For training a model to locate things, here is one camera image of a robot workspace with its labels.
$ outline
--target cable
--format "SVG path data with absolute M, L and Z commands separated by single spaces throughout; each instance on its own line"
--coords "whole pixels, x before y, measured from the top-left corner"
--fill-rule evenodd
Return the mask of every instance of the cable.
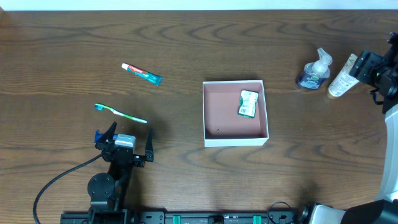
M 104 154 L 104 153 L 101 153 L 100 155 L 98 155 L 98 156 L 96 156 L 96 157 L 90 159 L 89 161 L 87 161 L 87 162 L 85 162 L 85 163 L 83 163 L 83 164 L 80 164 L 80 165 L 78 165 L 78 166 L 76 166 L 76 167 L 74 167 L 74 168 L 72 168 L 72 169 L 70 169 L 70 170 L 67 170 L 67 171 L 63 172 L 62 174 L 56 176 L 54 179 L 52 179 L 48 184 L 46 184 L 46 185 L 43 187 L 43 189 L 42 189 L 42 190 L 39 192 L 39 194 L 36 196 L 35 202 L 33 203 L 33 218 L 35 219 L 36 224 L 40 224 L 39 218 L 37 218 L 37 204 L 38 204 L 38 202 L 39 202 L 40 197 L 41 197 L 42 194 L 44 193 L 44 191 L 45 191 L 48 187 L 50 187 L 50 185 L 52 185 L 55 181 L 57 181 L 59 178 L 63 177 L 64 175 L 69 174 L 70 172 L 73 172 L 73 171 L 75 171 L 75 170 L 77 170 L 77 169 L 80 169 L 80 168 L 82 168 L 82 167 L 84 167 L 84 166 L 86 166 L 86 165 L 88 165 L 88 164 L 91 164 L 91 163 L 94 162 L 95 160 L 99 159 L 103 154 Z
M 290 206 L 290 205 L 288 205 L 286 202 L 275 202 L 275 203 L 273 203 L 272 205 L 271 205 L 271 207 L 269 207 L 268 208 L 268 212 L 267 212 L 267 218 L 273 223 L 273 224 L 276 224 L 274 221 L 273 221 L 273 217 L 272 218 L 269 218 L 269 213 L 271 212 L 271 209 L 273 208 L 273 206 L 274 205 L 277 205 L 277 204 L 279 204 L 279 203 L 283 203 L 283 204 L 285 204 L 285 205 L 287 205 L 290 209 L 292 209 L 292 207 Z

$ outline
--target blue liquid soap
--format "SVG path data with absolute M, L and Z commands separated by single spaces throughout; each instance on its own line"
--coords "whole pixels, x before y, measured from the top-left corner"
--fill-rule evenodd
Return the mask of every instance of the blue liquid soap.
M 332 59 L 322 48 L 318 49 L 319 60 L 308 63 L 304 66 L 304 72 L 296 78 L 296 84 L 299 87 L 308 90 L 319 90 L 322 83 L 328 80 Z

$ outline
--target white background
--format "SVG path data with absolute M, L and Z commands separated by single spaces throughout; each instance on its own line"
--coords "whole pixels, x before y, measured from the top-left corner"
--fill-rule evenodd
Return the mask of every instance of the white background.
M 398 0 L 0 0 L 5 11 L 398 9 Z

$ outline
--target clear plastic pump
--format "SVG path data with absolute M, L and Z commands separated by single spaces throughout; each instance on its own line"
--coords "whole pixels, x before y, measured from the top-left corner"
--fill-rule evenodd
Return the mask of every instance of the clear plastic pump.
M 317 75 L 323 75 L 328 70 L 328 66 L 331 65 L 332 59 L 322 48 L 318 49 L 318 54 L 319 60 L 314 63 L 312 70 Z

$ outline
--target open box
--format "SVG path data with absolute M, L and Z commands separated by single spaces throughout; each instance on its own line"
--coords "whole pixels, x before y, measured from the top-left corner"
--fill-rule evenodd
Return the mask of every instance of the open box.
M 238 115 L 242 90 L 259 93 L 253 119 Z M 203 82 L 205 147 L 262 146 L 268 140 L 262 80 Z

